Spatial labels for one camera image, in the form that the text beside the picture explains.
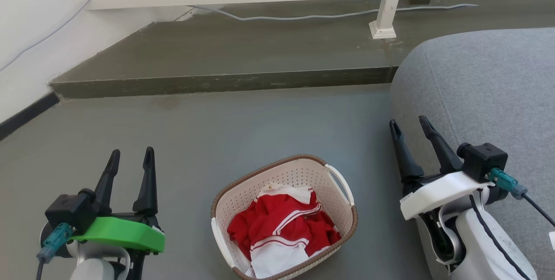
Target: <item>cable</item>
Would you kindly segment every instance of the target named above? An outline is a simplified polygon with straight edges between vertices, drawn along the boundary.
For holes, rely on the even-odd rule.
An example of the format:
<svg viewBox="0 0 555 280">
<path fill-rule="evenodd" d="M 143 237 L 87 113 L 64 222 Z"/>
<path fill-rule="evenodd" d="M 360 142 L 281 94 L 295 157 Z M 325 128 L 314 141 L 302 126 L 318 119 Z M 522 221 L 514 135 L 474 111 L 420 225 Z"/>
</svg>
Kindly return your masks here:
<svg viewBox="0 0 555 280">
<path fill-rule="evenodd" d="M 530 278 L 526 276 L 526 274 L 522 271 L 522 269 L 520 269 L 519 265 L 517 265 L 515 261 L 512 260 L 512 258 L 509 256 L 509 254 L 505 252 L 505 249 L 503 249 L 503 247 L 501 246 L 501 244 L 499 244 L 497 239 L 495 239 L 495 236 L 493 235 L 490 228 L 487 226 L 486 222 L 482 218 L 480 211 L 478 211 L 478 207 L 476 207 L 476 202 L 474 202 L 474 197 L 472 197 L 472 195 L 470 195 L 470 204 L 472 204 L 472 209 L 476 213 L 476 216 L 478 217 L 478 221 L 480 222 L 480 224 L 482 224 L 482 227 L 484 227 L 484 230 L 486 231 L 488 237 L 491 238 L 491 240 L 493 241 L 493 244 L 495 244 L 495 246 L 501 252 L 501 254 L 505 256 L 505 259 L 507 260 L 507 262 L 509 262 L 509 264 L 511 264 L 517 270 L 517 272 L 522 276 L 522 278 L 525 278 L 526 280 L 530 280 Z"/>
<path fill-rule="evenodd" d="M 8 61 L 8 63 L 6 63 L 5 65 L 2 66 L 2 68 L 0 68 L 0 72 L 4 71 L 5 68 L 7 68 L 9 65 L 11 65 L 14 61 L 16 61 L 16 59 L 18 59 L 20 57 L 20 55 L 24 54 L 26 51 L 28 51 L 29 49 L 33 48 L 34 46 L 42 43 L 43 41 L 45 41 L 48 37 L 51 37 L 52 35 L 54 35 L 57 31 L 59 31 L 60 29 L 62 29 L 62 27 L 65 27 L 65 25 L 67 25 L 71 20 L 73 20 L 73 18 L 75 18 L 75 16 L 81 12 L 81 10 L 83 10 L 83 8 L 85 8 L 85 6 L 89 3 L 89 1 L 91 0 L 87 0 L 85 1 L 85 3 L 83 4 L 83 6 L 81 6 L 81 8 L 79 8 L 79 10 L 73 14 L 73 16 L 71 16 L 71 18 L 69 18 L 67 21 L 65 21 L 65 23 L 63 25 L 61 25 L 60 27 L 58 27 L 57 29 L 55 29 L 52 33 L 48 34 L 46 37 L 44 37 L 43 39 L 41 39 L 40 41 L 37 41 L 36 43 L 34 43 L 33 45 L 26 47 L 23 51 L 21 51 L 20 53 L 18 53 L 18 55 L 16 55 L 13 59 L 11 59 L 10 61 Z"/>
<path fill-rule="evenodd" d="M 186 11 L 185 13 L 183 13 L 181 16 L 175 18 L 175 20 L 172 21 L 173 23 L 174 23 L 175 21 L 178 21 L 179 19 L 181 19 L 181 18 L 182 18 L 184 15 L 186 15 L 187 13 L 191 12 L 191 10 L 193 10 L 193 8 L 192 8 L 191 6 L 185 6 L 185 7 L 189 7 L 190 9 L 189 9 L 188 11 Z"/>
<path fill-rule="evenodd" d="M 20 53 L 18 53 L 13 59 L 11 59 L 10 61 L 8 61 L 8 63 L 6 63 L 5 65 L 3 65 L 0 68 L 0 72 L 4 71 L 5 68 L 7 68 L 9 65 L 11 65 L 14 61 L 16 61 L 16 59 L 18 59 L 22 54 L 24 54 L 26 51 L 28 51 L 29 49 L 33 48 L 34 46 L 42 43 L 44 40 L 46 40 L 48 37 L 51 37 L 52 35 L 54 35 L 57 31 L 59 31 L 60 29 L 62 29 L 62 27 L 65 27 L 65 25 L 67 25 L 71 20 L 73 20 L 73 18 L 75 18 L 75 16 L 81 12 L 81 10 L 83 10 L 83 8 L 85 8 L 85 6 L 89 3 L 89 1 L 91 0 L 86 0 L 85 3 L 83 4 L 83 6 L 81 6 L 81 8 L 79 8 L 79 10 L 73 15 L 71 16 L 67 21 L 65 21 L 65 23 L 63 23 L 63 25 L 61 25 L 60 27 L 58 27 L 57 29 L 55 29 L 52 33 L 48 34 L 46 37 L 44 37 L 43 39 L 41 39 L 40 41 L 37 41 L 36 43 L 34 43 L 33 45 L 26 47 L 23 51 L 21 51 Z M 453 8 L 459 8 L 459 7 L 467 7 L 467 6 L 478 6 L 478 5 L 473 5 L 470 3 L 461 3 L 459 5 L 453 5 L 453 6 L 419 6 L 419 7 L 408 7 L 408 8 L 398 8 L 397 11 L 409 11 L 409 10 L 427 10 L 427 9 L 453 9 Z M 304 19 L 337 19 L 337 18 L 344 18 L 344 17 L 350 17 L 350 16 L 358 16 L 358 15 L 365 15 L 367 13 L 371 13 L 371 12 L 378 12 L 378 9 L 373 9 L 373 10 L 367 10 L 367 11 L 361 11 L 361 12 L 355 12 L 355 13 L 347 13 L 345 15 L 334 15 L 334 16 L 321 16 L 321 15 L 311 15 L 311 16 L 303 16 L 303 17 L 292 17 L 292 18 L 279 18 L 279 17 L 249 17 L 249 18 L 241 18 L 238 16 L 234 16 L 230 13 L 227 13 L 225 11 L 222 10 L 218 10 L 218 9 L 213 9 L 213 8 L 208 8 L 208 7 L 201 7 L 201 6 L 197 6 L 197 5 L 191 5 L 188 7 L 192 7 L 192 8 L 196 8 L 196 9 L 202 9 L 202 10 L 208 10 L 208 11 L 214 11 L 214 12 L 218 12 L 221 13 L 222 15 L 226 15 L 228 17 L 231 17 L 233 19 L 239 20 L 239 21 L 251 21 L 251 20 L 278 20 L 278 21 L 293 21 L 293 20 L 304 20 Z"/>
<path fill-rule="evenodd" d="M 553 225 L 553 227 L 555 227 L 555 221 L 553 221 L 553 219 L 551 219 L 551 217 L 549 217 L 549 215 L 547 215 L 547 213 L 545 213 L 545 211 L 543 211 L 543 209 L 541 207 L 539 207 L 539 205 L 537 205 L 532 199 L 530 199 L 530 197 L 528 197 L 528 195 L 526 195 L 526 193 L 522 193 L 522 197 L 528 201 L 535 209 L 538 210 L 538 212 L 543 215 L 543 217 L 545 217 L 547 219 L 547 221 L 549 221 L 549 223 L 551 223 Z"/>
<path fill-rule="evenodd" d="M 422 10 L 422 9 L 425 9 L 425 10 L 428 10 L 428 9 L 453 9 L 453 8 L 469 7 L 469 6 L 478 6 L 478 5 L 473 5 L 471 3 L 460 3 L 458 5 L 453 5 L 453 6 L 418 6 L 418 7 L 398 8 L 397 11 Z M 240 18 L 240 17 L 232 15 L 228 12 L 218 10 L 218 9 L 214 9 L 214 8 L 202 7 L 202 6 L 198 6 L 198 5 L 190 5 L 188 7 L 218 12 L 218 13 L 221 13 L 222 15 L 226 15 L 228 17 L 231 17 L 231 18 L 239 20 L 239 21 L 251 21 L 251 20 L 293 21 L 293 20 L 305 20 L 305 19 L 337 19 L 337 18 L 345 18 L 345 17 L 351 17 L 351 16 L 366 15 L 367 13 L 372 13 L 372 12 L 378 12 L 379 11 L 378 9 L 372 9 L 372 10 L 366 10 L 366 11 L 361 11 L 361 12 L 346 13 L 345 15 L 334 15 L 334 16 L 311 15 L 311 16 L 292 17 L 292 18 L 280 18 L 280 17 Z"/>
<path fill-rule="evenodd" d="M 44 258 L 38 260 L 38 269 L 36 270 L 36 280 L 42 278 L 42 267 L 44 267 Z"/>
</svg>

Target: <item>concrete floor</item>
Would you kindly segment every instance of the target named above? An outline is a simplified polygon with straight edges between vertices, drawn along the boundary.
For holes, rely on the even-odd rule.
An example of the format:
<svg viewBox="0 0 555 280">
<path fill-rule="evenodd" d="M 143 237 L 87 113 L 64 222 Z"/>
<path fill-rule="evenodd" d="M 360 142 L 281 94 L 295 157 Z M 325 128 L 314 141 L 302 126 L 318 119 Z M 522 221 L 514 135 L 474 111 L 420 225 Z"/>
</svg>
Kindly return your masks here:
<svg viewBox="0 0 555 280">
<path fill-rule="evenodd" d="M 436 37 L 484 29 L 551 27 L 553 1 L 432 0 L 434 6 L 478 6 L 397 12 L 396 39 L 372 39 L 368 23 L 376 13 L 242 22 L 210 12 L 184 22 L 153 23 L 57 77 L 50 86 L 66 98 L 323 86 L 313 73 L 304 72 L 394 67 L 414 47 Z M 297 17 L 341 15 L 379 6 L 380 0 L 321 0 L 227 5 L 223 10 L 239 17 Z M 399 7 L 406 6 L 406 0 L 401 0 Z M 327 86 L 391 82 L 382 70 L 368 74 L 374 77 L 347 71 L 343 79 L 349 82 L 324 78 L 333 80 Z"/>
<path fill-rule="evenodd" d="M 428 280 L 416 226 L 399 210 L 388 106 L 385 85 L 63 101 L 0 142 L 0 278 L 34 278 L 44 210 L 62 193 L 93 189 L 115 148 L 111 206 L 130 211 L 153 146 L 167 242 L 147 257 L 145 279 L 238 279 L 212 236 L 212 200 L 260 166 L 310 153 L 347 179 L 359 228 L 299 279 Z M 56 258 L 43 279 L 68 279 L 74 266 Z"/>
</svg>

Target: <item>railing post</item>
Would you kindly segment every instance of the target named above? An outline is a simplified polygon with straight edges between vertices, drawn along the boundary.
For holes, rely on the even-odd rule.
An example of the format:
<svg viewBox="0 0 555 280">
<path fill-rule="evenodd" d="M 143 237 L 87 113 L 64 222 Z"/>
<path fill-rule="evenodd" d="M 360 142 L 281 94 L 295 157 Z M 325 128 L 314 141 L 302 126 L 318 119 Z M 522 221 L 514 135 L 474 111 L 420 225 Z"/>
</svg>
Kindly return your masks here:
<svg viewBox="0 0 555 280">
<path fill-rule="evenodd" d="M 381 0 L 380 11 L 376 21 L 369 23 L 372 38 L 394 39 L 397 37 L 393 29 L 393 18 L 397 10 L 399 0 Z"/>
</svg>

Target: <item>brown basket rim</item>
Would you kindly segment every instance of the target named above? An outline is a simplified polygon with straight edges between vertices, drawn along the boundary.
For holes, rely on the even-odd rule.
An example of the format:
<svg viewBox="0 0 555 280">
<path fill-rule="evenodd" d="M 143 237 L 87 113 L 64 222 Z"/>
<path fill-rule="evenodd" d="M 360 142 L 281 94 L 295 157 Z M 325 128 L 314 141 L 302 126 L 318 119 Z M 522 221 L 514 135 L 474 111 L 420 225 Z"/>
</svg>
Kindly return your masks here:
<svg viewBox="0 0 555 280">
<path fill-rule="evenodd" d="M 284 158 L 283 160 L 279 160 L 279 161 L 276 161 L 274 163 L 270 163 L 269 165 L 266 165 L 262 168 L 259 168 L 256 171 L 253 171 L 251 173 L 248 173 L 247 175 L 244 175 L 240 179 L 230 183 L 224 189 L 222 189 L 220 191 L 220 193 L 218 193 L 218 195 L 216 195 L 216 197 L 214 198 L 214 202 L 212 203 L 212 209 L 210 210 L 211 217 L 216 218 L 216 207 L 218 206 L 218 202 L 220 201 L 222 196 L 224 196 L 224 194 L 226 192 L 228 192 L 230 189 L 232 189 L 232 188 L 236 187 L 237 185 L 239 185 L 240 183 L 242 183 L 244 181 L 247 181 L 248 179 L 251 179 L 252 177 L 254 177 L 258 174 L 261 174 L 261 173 L 263 173 L 263 172 L 265 172 L 269 169 L 272 169 L 276 166 L 279 166 L 279 165 L 282 165 L 282 164 L 285 164 L 285 163 L 289 163 L 289 162 L 295 161 L 295 160 L 301 160 L 301 159 L 313 160 L 313 161 L 321 164 L 322 166 L 326 165 L 326 162 L 324 160 L 322 160 L 321 158 L 319 158 L 317 156 L 312 156 L 310 154 L 297 154 L 295 156 L 291 156 L 291 157 L 288 157 L 288 158 Z M 353 224 L 351 225 L 351 229 L 349 230 L 349 232 L 347 232 L 345 234 L 345 236 L 342 236 L 341 239 L 339 239 L 339 241 L 337 241 L 335 244 L 333 244 L 329 248 L 325 249 L 322 253 L 320 253 L 320 254 L 316 255 L 315 257 L 307 260 L 306 262 L 303 262 L 302 264 L 294 266 L 293 268 L 289 268 L 288 270 L 286 270 L 284 272 L 281 272 L 281 273 L 278 273 L 278 274 L 275 274 L 271 277 L 264 278 L 264 280 L 278 280 L 280 278 L 287 277 L 290 274 L 296 273 L 296 272 L 298 272 L 298 271 L 300 271 L 304 268 L 307 268 L 307 266 L 310 266 L 310 265 L 316 263 L 318 260 L 321 260 L 323 257 L 327 256 L 331 252 L 337 250 L 337 248 L 342 246 L 345 242 L 347 242 L 347 240 L 349 240 L 353 236 L 353 234 L 355 234 L 356 227 L 359 224 L 359 215 L 358 215 L 358 213 L 356 211 L 356 207 L 354 205 L 351 206 L 351 211 L 353 213 Z M 234 267 L 232 270 L 242 280 L 260 280 L 258 278 L 252 278 L 252 277 L 247 276 L 246 274 L 241 272 L 241 270 L 239 270 L 237 267 Z"/>
</svg>

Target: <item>gray sofa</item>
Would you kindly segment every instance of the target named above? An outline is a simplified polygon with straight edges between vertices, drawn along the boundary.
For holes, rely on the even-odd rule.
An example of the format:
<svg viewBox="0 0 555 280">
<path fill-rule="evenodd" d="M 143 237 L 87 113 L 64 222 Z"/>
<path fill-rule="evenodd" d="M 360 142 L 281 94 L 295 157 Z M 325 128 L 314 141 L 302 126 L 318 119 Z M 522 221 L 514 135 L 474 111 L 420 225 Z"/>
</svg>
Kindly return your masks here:
<svg viewBox="0 0 555 280">
<path fill-rule="evenodd" d="M 391 85 L 391 117 L 427 174 L 439 165 L 418 116 L 428 116 L 456 150 L 491 142 L 509 154 L 506 171 L 555 216 L 555 29 L 481 31 L 416 47 Z M 525 200 L 510 195 L 488 211 L 515 241 L 540 280 L 555 279 L 553 228 Z M 418 223 L 434 280 L 446 279 Z"/>
</svg>

